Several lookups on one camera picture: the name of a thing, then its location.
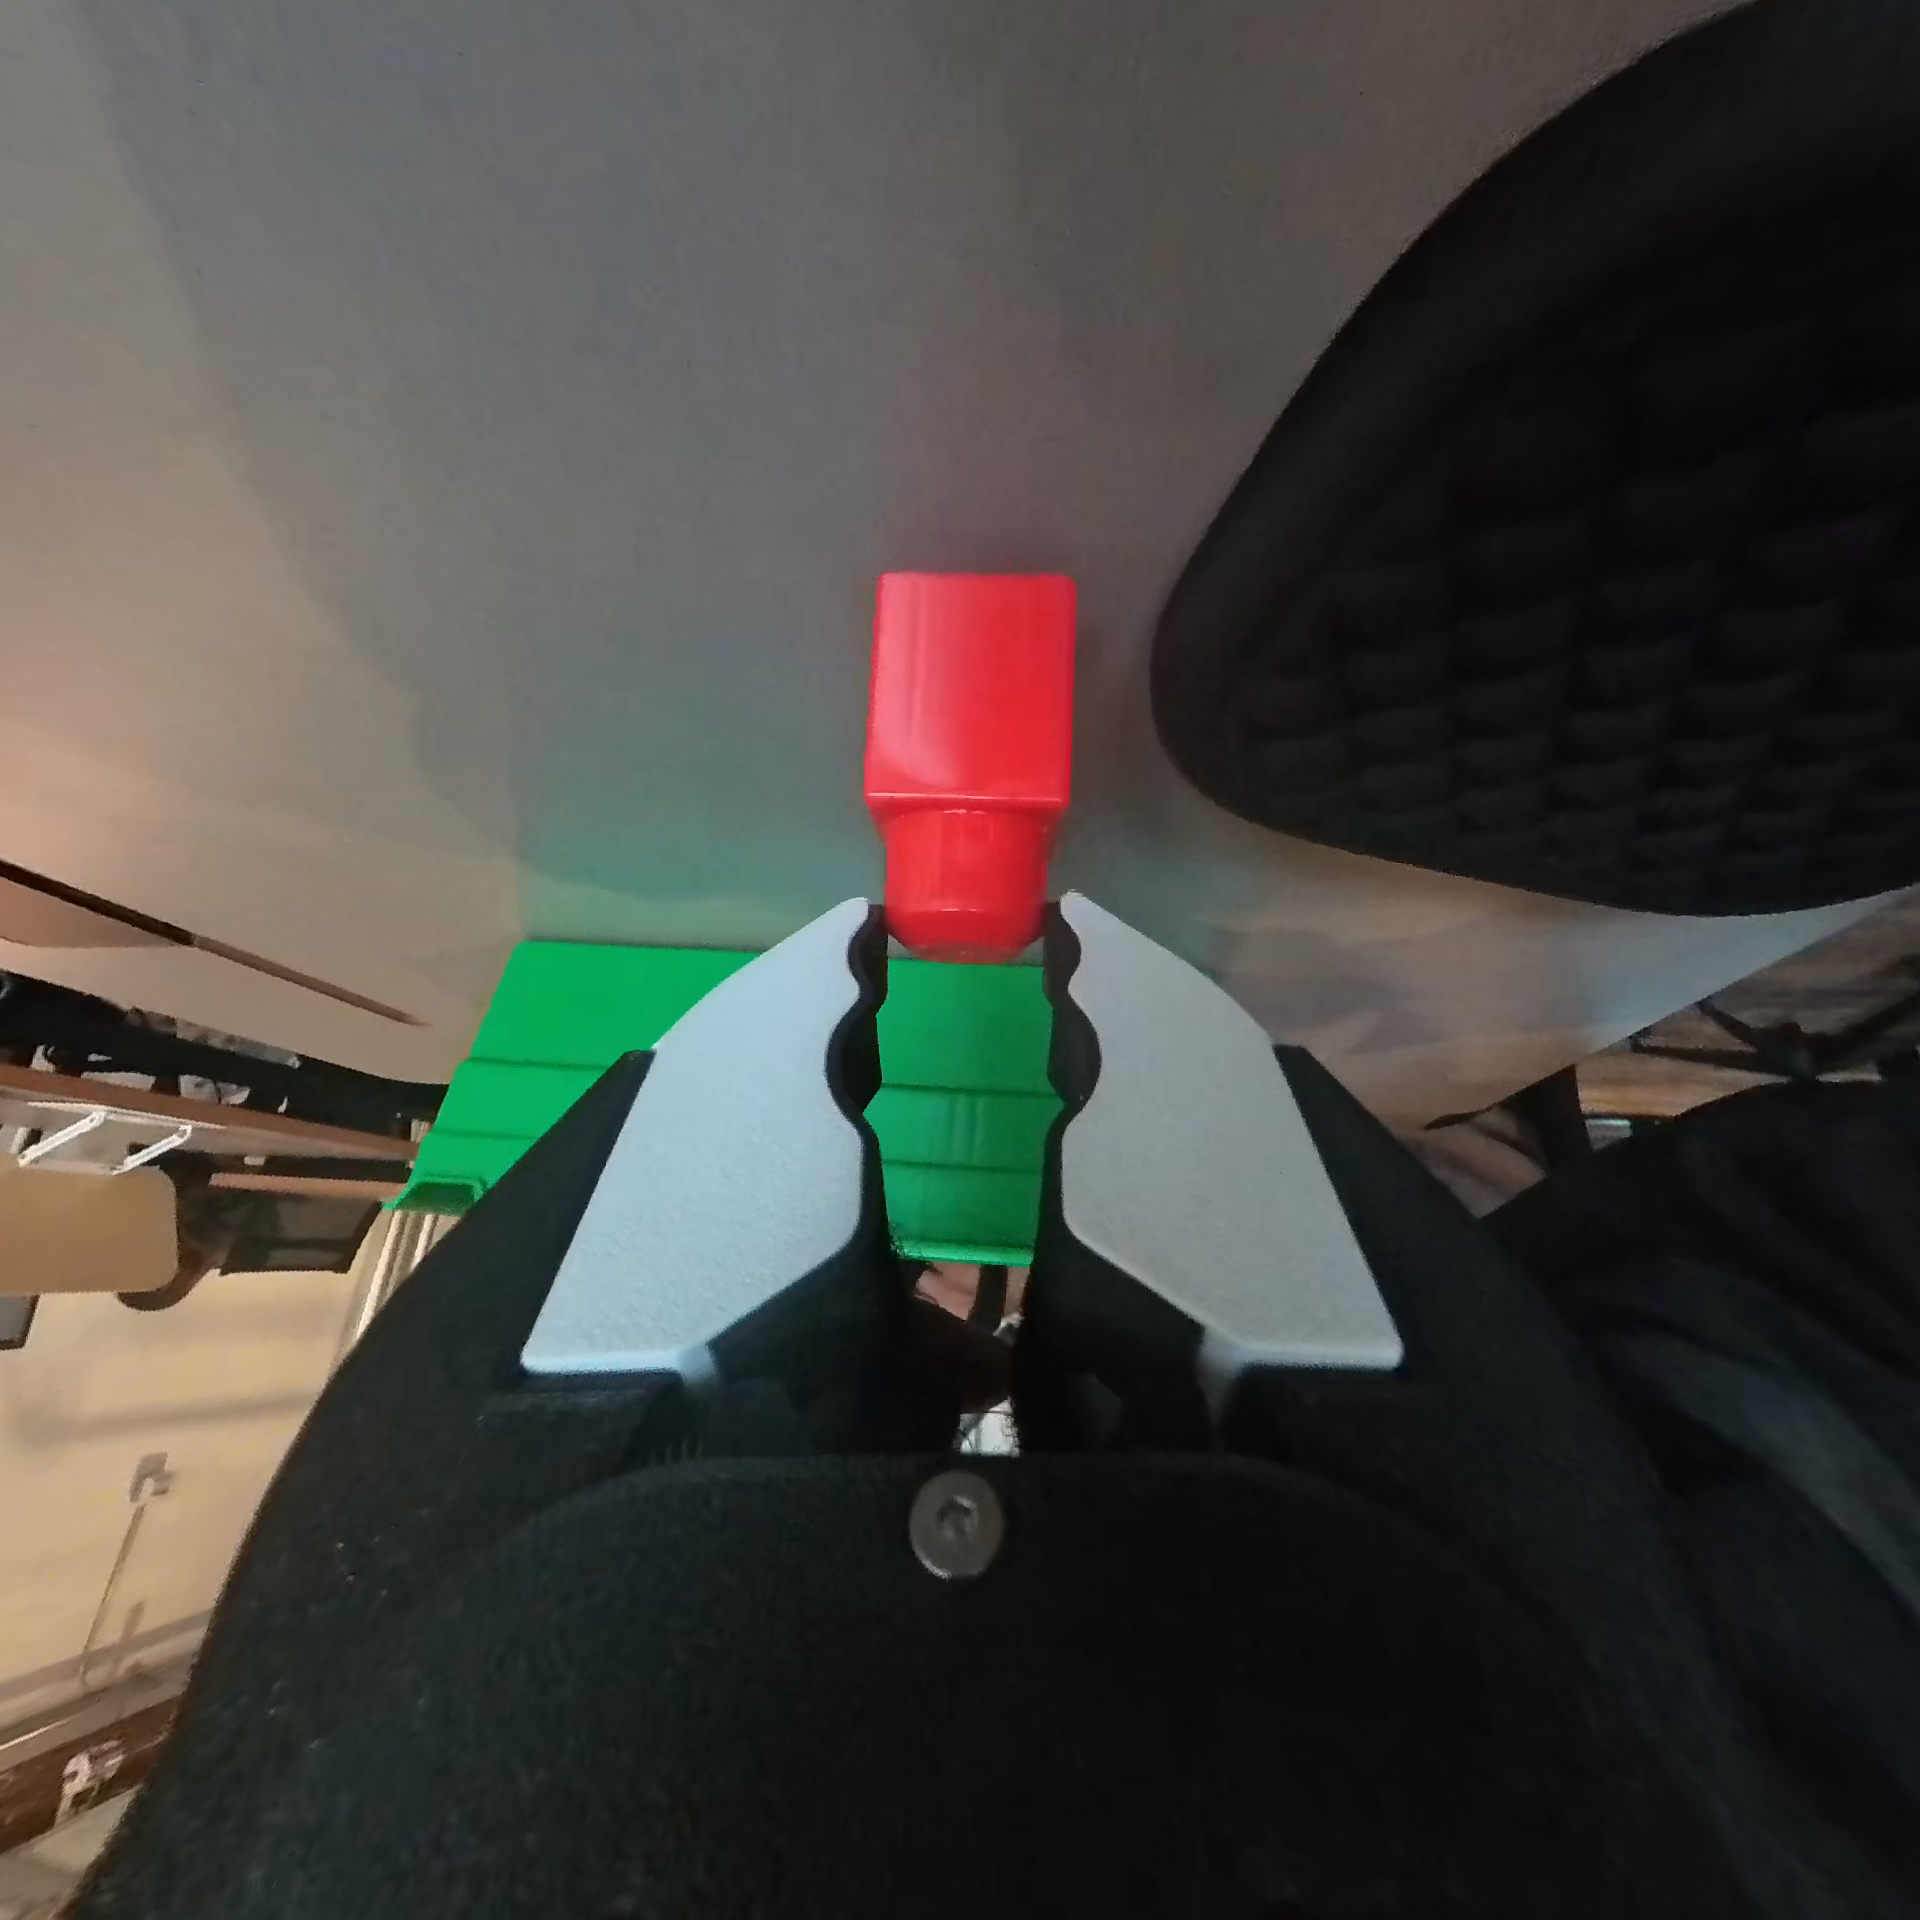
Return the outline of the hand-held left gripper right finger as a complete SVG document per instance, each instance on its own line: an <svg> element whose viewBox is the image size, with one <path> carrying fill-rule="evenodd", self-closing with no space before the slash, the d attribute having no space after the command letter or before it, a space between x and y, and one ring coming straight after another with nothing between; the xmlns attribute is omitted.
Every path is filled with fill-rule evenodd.
<svg viewBox="0 0 1920 1920"><path fill-rule="evenodd" d="M1198 1375L1398 1372L1404 1339L1273 1042L1093 899L1056 901L1089 1089L1062 1137L1068 1236L1198 1328Z"/></svg>

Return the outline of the black wrist rest pad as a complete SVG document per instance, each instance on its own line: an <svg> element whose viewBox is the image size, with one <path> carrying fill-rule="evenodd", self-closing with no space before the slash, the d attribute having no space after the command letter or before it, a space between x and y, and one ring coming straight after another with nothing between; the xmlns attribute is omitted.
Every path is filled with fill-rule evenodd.
<svg viewBox="0 0 1920 1920"><path fill-rule="evenodd" d="M1915 885L1915 2L1744 2L1388 269L1150 654L1336 852L1665 919Z"/></svg>

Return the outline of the red single-stud mega block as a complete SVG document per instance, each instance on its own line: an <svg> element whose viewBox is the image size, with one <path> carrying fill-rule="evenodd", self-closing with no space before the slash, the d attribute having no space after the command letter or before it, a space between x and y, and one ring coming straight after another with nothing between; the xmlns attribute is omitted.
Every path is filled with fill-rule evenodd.
<svg viewBox="0 0 1920 1920"><path fill-rule="evenodd" d="M1074 633L1068 575L879 575L862 787L889 935L927 962L1013 962L1040 935Z"/></svg>

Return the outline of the large green plastic bin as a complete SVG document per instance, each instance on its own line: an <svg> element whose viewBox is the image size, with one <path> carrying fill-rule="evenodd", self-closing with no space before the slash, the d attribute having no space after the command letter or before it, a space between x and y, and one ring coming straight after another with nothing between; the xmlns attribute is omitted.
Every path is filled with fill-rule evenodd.
<svg viewBox="0 0 1920 1920"><path fill-rule="evenodd" d="M646 1051L752 956L705 946L520 943L416 1142L396 1211L471 1211L624 1055ZM900 1257L1029 1266L1050 1007L1036 965L889 956L879 1010L880 1148Z"/></svg>

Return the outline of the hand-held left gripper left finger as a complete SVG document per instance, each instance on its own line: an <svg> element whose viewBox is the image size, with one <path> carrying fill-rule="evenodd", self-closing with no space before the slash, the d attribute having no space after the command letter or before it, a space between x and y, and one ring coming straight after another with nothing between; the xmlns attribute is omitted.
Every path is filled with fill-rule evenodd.
<svg viewBox="0 0 1920 1920"><path fill-rule="evenodd" d="M864 1141L828 1080L862 1007L847 899L713 984L651 1049L556 1283L528 1377L720 1375L720 1339L855 1243Z"/></svg>

